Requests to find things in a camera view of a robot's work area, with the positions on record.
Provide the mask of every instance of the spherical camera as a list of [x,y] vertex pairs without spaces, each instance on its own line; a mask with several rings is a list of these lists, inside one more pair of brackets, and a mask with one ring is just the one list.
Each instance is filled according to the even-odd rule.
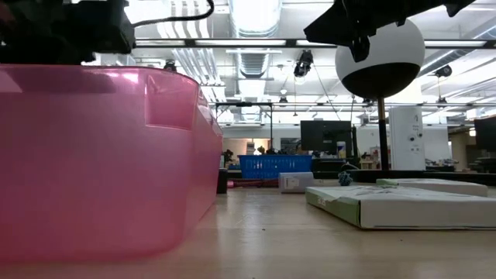
[[356,63],[347,46],[338,46],[336,71],[343,86],[361,98],[387,98],[405,89],[419,74],[425,57],[424,38],[410,20],[377,30],[369,38],[367,59]]

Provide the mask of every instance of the blue basket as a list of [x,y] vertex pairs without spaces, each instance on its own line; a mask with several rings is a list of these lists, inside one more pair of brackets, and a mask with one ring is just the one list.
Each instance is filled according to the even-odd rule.
[[309,172],[312,155],[239,155],[243,178],[274,179],[279,173]]

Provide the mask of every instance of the desk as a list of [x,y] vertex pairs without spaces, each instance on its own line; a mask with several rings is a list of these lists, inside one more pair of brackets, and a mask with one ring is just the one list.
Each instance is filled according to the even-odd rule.
[[307,205],[304,195],[234,189],[218,197],[181,246],[161,257],[0,267],[0,278],[493,278],[495,233],[366,232]]

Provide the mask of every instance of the plastic storage container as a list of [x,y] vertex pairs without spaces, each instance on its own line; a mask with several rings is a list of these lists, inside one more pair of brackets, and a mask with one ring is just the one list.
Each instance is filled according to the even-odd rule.
[[215,200],[222,133],[189,77],[2,65],[0,129],[1,262],[164,252]]
[[312,155],[239,155],[243,178],[275,179],[279,173],[309,172]]

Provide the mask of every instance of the ceiling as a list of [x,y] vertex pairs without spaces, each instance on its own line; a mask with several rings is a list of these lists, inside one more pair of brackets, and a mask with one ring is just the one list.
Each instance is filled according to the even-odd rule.
[[[160,12],[153,2],[162,0],[137,1],[130,0],[128,16],[131,21],[148,19],[150,17],[167,16],[166,11]],[[331,1],[323,0],[283,0],[281,19],[276,38],[305,39],[303,29],[318,18],[332,5]],[[444,9],[437,8],[415,15],[410,18],[420,28],[425,39],[458,40],[473,39],[482,32],[496,26],[496,0],[476,1],[465,8],[454,18],[450,18]],[[229,6],[227,0],[215,0],[215,13],[207,20],[208,34],[211,38],[233,38],[229,24]],[[186,23],[179,23],[187,29]],[[144,26],[136,29],[136,37],[141,39],[161,38],[156,26]],[[239,73],[236,68],[235,55],[226,53],[226,49],[214,48],[215,64],[220,78],[225,83],[225,96],[234,97],[238,89]],[[281,89],[287,90],[289,102],[325,102],[327,92],[334,102],[351,102],[351,94],[341,85],[335,69],[336,49],[313,49],[314,67],[305,77],[305,83],[296,85],[292,76],[295,60],[301,49],[280,49],[280,53],[272,54],[269,70],[263,78],[267,81],[263,88],[264,99],[277,102]],[[433,50],[425,52],[425,63],[450,50]],[[174,59],[171,48],[138,48],[133,51],[137,63],[143,66],[162,67],[167,59]],[[458,97],[448,98],[449,102],[475,102],[484,96],[496,94],[496,50],[475,50],[449,65],[453,75],[439,81],[437,77],[425,75],[417,82],[422,88],[422,98],[425,102],[435,102],[438,95],[450,95],[451,92],[462,92]],[[484,86],[475,86],[484,82]],[[463,112],[447,112],[444,115],[454,116]]]

